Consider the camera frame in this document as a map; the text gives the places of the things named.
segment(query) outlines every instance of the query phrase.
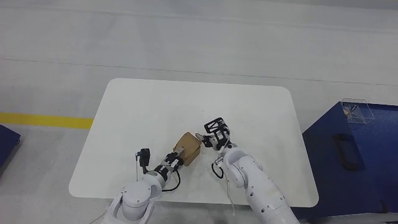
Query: blue stand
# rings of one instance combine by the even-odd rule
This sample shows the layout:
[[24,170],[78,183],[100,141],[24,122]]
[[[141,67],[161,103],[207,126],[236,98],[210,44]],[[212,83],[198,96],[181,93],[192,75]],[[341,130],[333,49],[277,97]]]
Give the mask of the blue stand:
[[4,164],[21,135],[0,125],[0,166]]

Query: blue cabinet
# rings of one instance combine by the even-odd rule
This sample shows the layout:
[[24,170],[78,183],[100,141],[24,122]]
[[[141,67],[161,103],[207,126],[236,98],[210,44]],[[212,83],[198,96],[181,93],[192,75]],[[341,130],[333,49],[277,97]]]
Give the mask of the blue cabinet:
[[21,135],[0,125],[0,166],[4,164],[14,146],[19,143],[20,137]]
[[398,212],[398,107],[369,107],[374,120],[349,123],[339,102],[303,133],[319,202],[298,218]]

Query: black handle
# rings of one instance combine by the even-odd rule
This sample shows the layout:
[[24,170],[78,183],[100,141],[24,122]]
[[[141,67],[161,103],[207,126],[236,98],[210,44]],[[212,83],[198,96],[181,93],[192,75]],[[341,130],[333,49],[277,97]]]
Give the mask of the black handle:
[[357,171],[359,170],[359,164],[356,162],[350,162],[347,160],[347,156],[344,152],[343,147],[341,146],[341,142],[348,142],[347,135],[345,134],[337,134],[333,136],[335,140],[336,148],[338,151],[338,155],[340,157],[341,165],[344,169],[348,171]]

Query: yellow floor line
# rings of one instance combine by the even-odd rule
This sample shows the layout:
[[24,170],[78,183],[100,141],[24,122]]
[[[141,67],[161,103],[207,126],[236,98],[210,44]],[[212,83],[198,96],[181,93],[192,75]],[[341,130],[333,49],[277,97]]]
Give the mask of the yellow floor line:
[[0,124],[27,124],[31,126],[56,126],[63,128],[90,129],[94,119],[74,118],[24,113],[0,113]]

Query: black cable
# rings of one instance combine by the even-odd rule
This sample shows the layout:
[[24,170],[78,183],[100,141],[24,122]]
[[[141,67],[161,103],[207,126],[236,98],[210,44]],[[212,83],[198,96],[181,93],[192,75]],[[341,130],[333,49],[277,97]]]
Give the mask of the black cable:
[[176,190],[179,186],[180,186],[180,184],[181,184],[181,177],[180,177],[180,173],[178,172],[178,170],[176,170],[175,171],[176,173],[177,173],[177,177],[178,177],[178,183],[177,183],[177,186],[175,186],[174,188],[172,188],[172,189],[163,189],[162,190],[162,192],[171,192],[171,191],[174,191],[174,190]]
[[224,171],[223,171],[222,168],[220,168],[220,170],[221,170],[221,175],[218,175],[218,174],[216,173],[216,171],[214,170],[214,163],[211,164],[211,170],[213,171],[214,175],[216,175],[218,178],[222,179],[222,178],[224,177]]

